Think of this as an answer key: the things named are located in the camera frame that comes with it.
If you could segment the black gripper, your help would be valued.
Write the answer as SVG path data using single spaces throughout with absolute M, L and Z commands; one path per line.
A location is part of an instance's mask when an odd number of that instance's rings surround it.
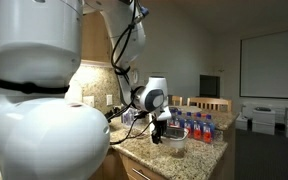
M 162 142 L 161 136 L 165 132 L 166 128 L 166 121 L 165 120 L 157 120 L 154 118 L 152 120 L 152 125 L 154 126 L 153 130 L 151 131 L 151 139 L 154 144 L 159 144 Z

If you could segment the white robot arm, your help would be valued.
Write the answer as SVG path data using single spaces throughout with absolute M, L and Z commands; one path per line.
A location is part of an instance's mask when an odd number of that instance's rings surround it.
M 105 20 L 111 63 L 124 105 L 171 114 L 167 83 L 133 87 L 130 62 L 145 43 L 148 11 L 139 0 L 0 0 L 0 173 L 3 180 L 88 180 L 104 161 L 110 127 L 104 114 L 65 95 L 82 58 L 86 13 Z

